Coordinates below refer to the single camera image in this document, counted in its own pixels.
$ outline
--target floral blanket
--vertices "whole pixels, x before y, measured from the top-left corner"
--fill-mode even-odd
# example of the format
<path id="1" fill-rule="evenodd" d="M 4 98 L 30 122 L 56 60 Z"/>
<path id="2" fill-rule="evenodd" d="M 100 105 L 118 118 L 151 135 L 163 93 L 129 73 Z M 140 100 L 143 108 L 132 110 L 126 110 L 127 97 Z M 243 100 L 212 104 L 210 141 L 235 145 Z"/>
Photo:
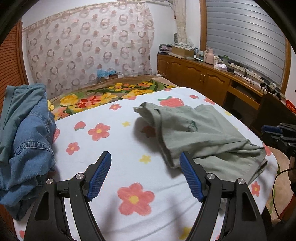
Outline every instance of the floral blanket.
<path id="1" fill-rule="evenodd" d="M 54 119 L 65 118 L 78 112 L 122 99 L 134 100 L 137 96 L 176 87 L 164 78 L 144 75 L 113 79 L 79 89 L 51 100 Z"/>

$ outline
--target window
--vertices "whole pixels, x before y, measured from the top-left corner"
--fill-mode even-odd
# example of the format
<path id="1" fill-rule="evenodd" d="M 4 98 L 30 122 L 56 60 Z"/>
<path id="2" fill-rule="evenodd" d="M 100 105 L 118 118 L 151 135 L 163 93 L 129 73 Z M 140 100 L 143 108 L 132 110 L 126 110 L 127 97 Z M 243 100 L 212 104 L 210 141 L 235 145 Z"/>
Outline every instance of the window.
<path id="1" fill-rule="evenodd" d="M 285 36 L 253 0 L 206 0 L 207 48 L 281 86 Z"/>

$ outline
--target cabinet door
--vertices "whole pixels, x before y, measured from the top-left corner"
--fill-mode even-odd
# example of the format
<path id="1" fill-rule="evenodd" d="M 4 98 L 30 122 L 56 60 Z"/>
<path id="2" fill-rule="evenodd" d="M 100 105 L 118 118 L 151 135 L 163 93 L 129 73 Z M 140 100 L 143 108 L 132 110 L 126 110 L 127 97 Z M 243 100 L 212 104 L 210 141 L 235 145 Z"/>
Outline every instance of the cabinet door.
<path id="1" fill-rule="evenodd" d="M 203 93 L 203 75 L 205 70 L 196 64 L 186 64 L 184 74 L 184 87 L 192 88 Z"/>
<path id="2" fill-rule="evenodd" d="M 172 83 L 183 87 L 184 86 L 184 65 L 179 59 L 171 59 L 168 63 L 166 79 Z"/>
<path id="3" fill-rule="evenodd" d="M 158 55 L 157 56 L 157 70 L 158 73 L 163 77 L 167 74 L 167 57 Z"/>
<path id="4" fill-rule="evenodd" d="M 204 95 L 222 106 L 227 93 L 229 78 L 210 70 L 207 70 L 203 78 Z"/>

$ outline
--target bed sheet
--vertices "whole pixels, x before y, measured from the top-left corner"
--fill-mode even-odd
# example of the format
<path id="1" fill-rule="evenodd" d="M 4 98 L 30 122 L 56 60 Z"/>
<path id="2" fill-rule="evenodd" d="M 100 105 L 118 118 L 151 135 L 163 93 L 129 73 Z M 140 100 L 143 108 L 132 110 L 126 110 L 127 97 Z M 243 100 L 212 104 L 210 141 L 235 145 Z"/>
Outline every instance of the bed sheet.
<path id="1" fill-rule="evenodd" d="M 190 192 L 180 169 L 166 166 L 153 128 L 133 111 L 143 102 L 156 105 L 213 105 L 253 144 L 262 141 L 242 122 L 204 95 L 189 88 L 174 88 L 95 107 L 56 122 L 53 150 L 57 181 L 72 178 L 109 151 L 112 165 L 97 198 L 90 203 L 93 215 L 107 241 L 185 240 L 201 204 Z M 262 212 L 270 194 L 277 162 L 267 150 L 265 170 L 249 186 Z M 72 237 L 80 240 L 70 201 L 65 199 Z M 223 223 L 223 204 L 211 240 Z M 15 223 L 18 237 L 24 235 L 29 217 Z"/>

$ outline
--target wooden window frame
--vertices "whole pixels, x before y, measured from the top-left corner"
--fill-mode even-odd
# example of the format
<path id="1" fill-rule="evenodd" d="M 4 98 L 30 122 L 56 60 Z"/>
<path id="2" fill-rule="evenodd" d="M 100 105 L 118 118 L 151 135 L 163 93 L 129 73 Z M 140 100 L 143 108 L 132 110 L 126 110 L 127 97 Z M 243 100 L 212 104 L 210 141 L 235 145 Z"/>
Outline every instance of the wooden window frame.
<path id="1" fill-rule="evenodd" d="M 200 0 L 200 50 L 207 48 L 207 3 Z M 285 62 L 282 76 L 281 92 L 285 94 L 291 69 L 291 45 L 285 37 Z"/>

